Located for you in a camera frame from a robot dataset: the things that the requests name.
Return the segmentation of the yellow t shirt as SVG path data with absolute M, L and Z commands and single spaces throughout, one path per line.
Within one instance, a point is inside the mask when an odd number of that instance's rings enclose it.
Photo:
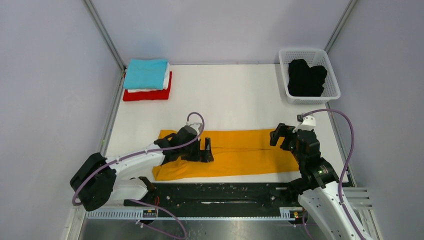
M 270 145 L 271 129 L 204 131 L 210 138 L 212 162 L 176 161 L 155 166 L 155 181 L 297 172 L 299 166 L 289 151 Z

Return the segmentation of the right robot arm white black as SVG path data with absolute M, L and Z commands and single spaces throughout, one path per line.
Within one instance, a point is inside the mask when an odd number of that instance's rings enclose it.
M 329 240 L 372 239 L 339 188 L 336 171 L 321 156 L 316 133 L 279 123 L 270 132 L 270 145 L 276 146 L 280 138 L 280 148 L 293 155 L 301 175 L 289 182 L 287 201 L 293 206 L 301 205 Z

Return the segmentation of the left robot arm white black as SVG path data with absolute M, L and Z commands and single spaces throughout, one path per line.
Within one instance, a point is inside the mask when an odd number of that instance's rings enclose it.
M 165 165 L 178 159 L 194 163 L 213 162 L 212 140 L 200 138 L 201 123 L 185 125 L 176 133 L 158 138 L 142 150 L 124 156 L 90 155 L 70 180 L 74 190 L 73 204 L 88 212 L 107 203 L 138 200 L 148 206 L 155 192 L 145 176 L 136 176 L 146 169 Z

